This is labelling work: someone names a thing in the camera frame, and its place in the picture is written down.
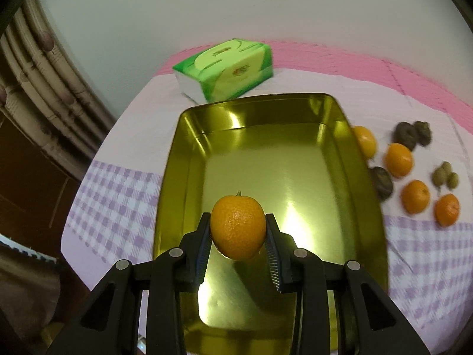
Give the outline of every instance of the tissue box label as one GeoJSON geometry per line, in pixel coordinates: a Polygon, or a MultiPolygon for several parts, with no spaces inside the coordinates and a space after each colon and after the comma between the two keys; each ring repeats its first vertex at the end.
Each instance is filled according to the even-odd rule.
{"type": "Polygon", "coordinates": [[[184,94],[198,104],[232,99],[273,75],[269,45],[233,39],[173,67],[184,94]]]}

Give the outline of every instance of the small green fruit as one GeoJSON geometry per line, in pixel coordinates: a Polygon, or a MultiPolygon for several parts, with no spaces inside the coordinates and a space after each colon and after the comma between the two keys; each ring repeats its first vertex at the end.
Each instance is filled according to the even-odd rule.
{"type": "Polygon", "coordinates": [[[446,185],[449,189],[455,189],[458,187],[458,184],[460,184],[460,177],[455,172],[452,172],[448,177],[446,185]]]}
{"type": "Polygon", "coordinates": [[[445,170],[446,175],[450,176],[450,174],[452,173],[452,165],[448,161],[444,161],[441,167],[445,170]]]}
{"type": "Polygon", "coordinates": [[[445,169],[442,167],[437,168],[433,173],[432,173],[432,183],[438,188],[441,187],[446,183],[447,180],[447,174],[445,172],[445,169]]]}

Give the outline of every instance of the curtain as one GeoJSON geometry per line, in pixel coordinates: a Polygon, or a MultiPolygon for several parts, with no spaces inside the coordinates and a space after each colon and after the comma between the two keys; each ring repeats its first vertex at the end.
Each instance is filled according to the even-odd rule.
{"type": "Polygon", "coordinates": [[[25,0],[0,37],[0,110],[78,180],[114,124],[64,56],[37,0],[25,0]]]}
{"type": "Polygon", "coordinates": [[[21,339],[33,339],[51,321],[59,293],[55,265],[0,245],[0,309],[21,339]]]}

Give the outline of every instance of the table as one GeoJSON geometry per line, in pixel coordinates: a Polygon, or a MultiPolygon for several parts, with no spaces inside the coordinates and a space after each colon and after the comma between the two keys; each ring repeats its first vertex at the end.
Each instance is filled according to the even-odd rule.
{"type": "MultiPolygon", "coordinates": [[[[382,206],[389,294],[436,354],[451,346],[473,313],[473,109],[433,81],[389,60],[315,44],[268,41],[274,77],[245,96],[324,92],[354,125],[370,128],[384,151],[400,121],[428,121],[433,142],[415,150],[413,178],[429,184],[443,160],[462,182],[458,223],[439,229],[431,208],[409,218],[394,195],[382,206]]],[[[93,288],[119,259],[151,260],[156,207],[179,114],[193,105],[180,93],[172,65],[209,47],[172,56],[129,105],[88,169],[70,210],[61,250],[93,288]]],[[[381,164],[378,153],[374,164],[381,164]]],[[[432,197],[437,194],[431,189],[432,197]]],[[[145,332],[146,297],[140,332],[145,332]]]]}

